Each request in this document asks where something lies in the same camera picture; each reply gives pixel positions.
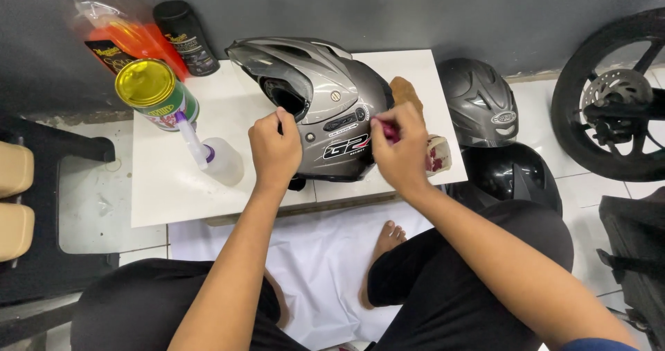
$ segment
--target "white tabletop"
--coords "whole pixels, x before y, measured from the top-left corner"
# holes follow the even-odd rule
[[[410,81],[424,106],[431,134],[448,139],[452,168],[430,177],[435,185],[467,179],[444,93],[430,50],[357,53],[354,59],[372,67],[390,82],[399,75]],[[256,181],[247,129],[275,110],[258,87],[256,93],[238,82],[229,60],[206,77],[192,77],[185,85],[199,101],[197,134],[201,140],[221,137],[243,158],[245,177],[228,187],[198,170],[179,133],[169,133],[134,112],[132,166],[132,227],[203,219],[239,213]],[[364,181],[328,183],[307,181],[299,192],[287,191],[281,205],[291,206],[366,196],[393,191],[373,168]]]

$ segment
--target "gray wall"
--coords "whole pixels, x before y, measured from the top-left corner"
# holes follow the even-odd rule
[[[0,107],[31,113],[124,108],[110,72],[67,29],[65,0],[0,0]],[[146,0],[155,4],[163,0]],[[187,0],[213,49],[238,37],[320,37],[350,51],[434,49],[503,75],[560,69],[582,40],[665,0]]]

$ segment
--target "black bottle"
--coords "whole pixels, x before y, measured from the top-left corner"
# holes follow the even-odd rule
[[[186,1],[163,1],[153,8],[152,16],[162,35],[180,54],[191,75],[201,77],[215,73],[220,68],[220,62],[213,57],[205,42],[199,19]]]

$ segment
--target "black helmet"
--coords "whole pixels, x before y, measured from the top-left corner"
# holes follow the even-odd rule
[[[563,209],[552,172],[526,144],[495,148],[466,147],[461,153],[469,181],[448,186],[448,194],[473,211],[500,201],[523,199]]]
[[[515,142],[515,97],[493,67],[478,60],[451,59],[437,71],[460,144],[500,147]]]
[[[249,75],[295,117],[303,143],[296,178],[353,182],[370,171],[370,117],[394,105],[379,74],[337,44],[313,38],[236,40],[226,53],[240,67],[238,77]]]

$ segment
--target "orange bottle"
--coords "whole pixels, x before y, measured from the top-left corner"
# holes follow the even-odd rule
[[[71,0],[76,9],[70,27],[113,73],[136,59],[162,59],[181,80],[187,66],[138,0]]]

